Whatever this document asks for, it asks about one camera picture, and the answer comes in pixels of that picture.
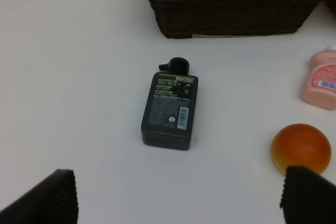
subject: table surface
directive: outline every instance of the table surface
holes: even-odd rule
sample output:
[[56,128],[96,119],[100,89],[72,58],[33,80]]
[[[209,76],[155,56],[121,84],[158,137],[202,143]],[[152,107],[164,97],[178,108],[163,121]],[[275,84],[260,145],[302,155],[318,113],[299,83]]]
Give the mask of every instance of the table surface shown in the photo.
[[[80,224],[283,224],[270,143],[307,123],[336,148],[336,112],[300,98],[335,38],[323,4],[293,35],[174,40],[147,0],[0,0],[0,209],[70,168]],[[152,76],[177,56],[200,79],[186,152],[140,134]]]

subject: wicker basket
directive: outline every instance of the wicker basket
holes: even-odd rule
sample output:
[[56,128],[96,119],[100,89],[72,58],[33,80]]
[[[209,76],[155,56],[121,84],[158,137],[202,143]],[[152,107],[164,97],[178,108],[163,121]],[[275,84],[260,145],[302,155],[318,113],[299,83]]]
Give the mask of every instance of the wicker basket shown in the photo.
[[321,0],[149,0],[167,38],[296,32]]
[[327,0],[329,8],[336,14],[336,0]]

